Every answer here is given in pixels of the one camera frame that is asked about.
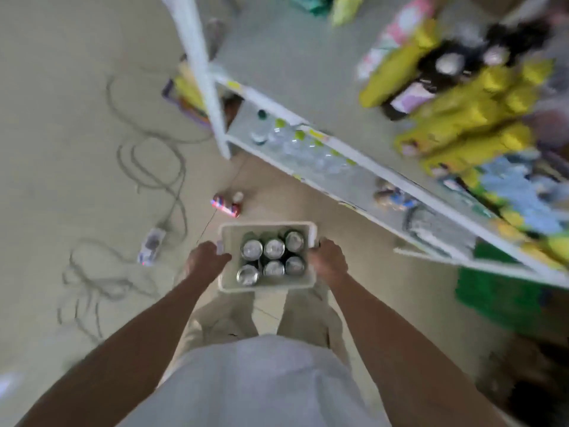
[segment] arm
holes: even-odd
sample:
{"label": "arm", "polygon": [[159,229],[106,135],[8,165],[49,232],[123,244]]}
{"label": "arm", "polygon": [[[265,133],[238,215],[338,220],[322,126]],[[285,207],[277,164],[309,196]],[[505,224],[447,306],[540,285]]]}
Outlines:
{"label": "arm", "polygon": [[444,353],[352,279],[336,244],[323,240],[309,261],[329,284],[394,427],[505,427]]}
{"label": "arm", "polygon": [[95,348],[55,383],[19,427],[114,427],[153,393],[194,306],[230,254],[213,243],[188,258],[188,277]]}

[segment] beige pants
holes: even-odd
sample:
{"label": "beige pants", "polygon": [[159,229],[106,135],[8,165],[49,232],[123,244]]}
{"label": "beige pants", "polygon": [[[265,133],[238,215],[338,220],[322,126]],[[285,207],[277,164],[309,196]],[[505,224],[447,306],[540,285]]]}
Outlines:
{"label": "beige pants", "polygon": [[[323,283],[317,283],[312,289],[289,290],[276,334],[329,348],[349,367],[342,321],[328,305],[327,295],[328,287]],[[162,382],[179,367],[181,357],[192,349],[258,336],[251,317],[254,299],[254,292],[218,293],[213,301],[196,310],[189,318]]]}

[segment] floor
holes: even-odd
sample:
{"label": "floor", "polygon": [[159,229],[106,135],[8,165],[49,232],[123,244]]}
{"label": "floor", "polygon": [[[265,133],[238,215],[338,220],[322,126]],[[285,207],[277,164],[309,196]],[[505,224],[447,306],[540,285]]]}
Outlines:
{"label": "floor", "polygon": [[[171,204],[162,192],[137,191],[120,171],[117,147],[137,135],[106,106],[106,79],[117,77],[117,104],[144,126],[187,141],[209,132],[159,97],[182,52],[160,0],[0,0],[0,47],[0,424],[10,426],[92,348],[89,338],[56,320],[68,294],[61,273],[70,250],[94,238],[133,259]],[[508,337],[454,300],[455,269],[393,253],[389,232],[244,152],[224,160],[211,140],[181,149],[188,236],[178,244],[173,237],[150,269],[159,294],[172,287],[191,248],[216,239],[219,225],[229,220],[209,200],[232,187],[246,195],[242,220],[316,222],[321,235],[342,246],[352,275],[467,374],[475,376],[481,358]],[[175,175],[177,160],[163,144],[148,141],[139,151],[159,177]],[[138,267],[96,246],[82,245],[77,261],[93,278],[126,276],[150,288]],[[212,286],[200,303],[214,295]],[[103,334],[152,301],[131,292],[122,301],[102,302]],[[256,301],[260,332],[276,329],[283,301],[283,294]],[[67,322],[73,312],[66,306]],[[346,341],[354,377],[377,409],[378,393],[347,331]]]}

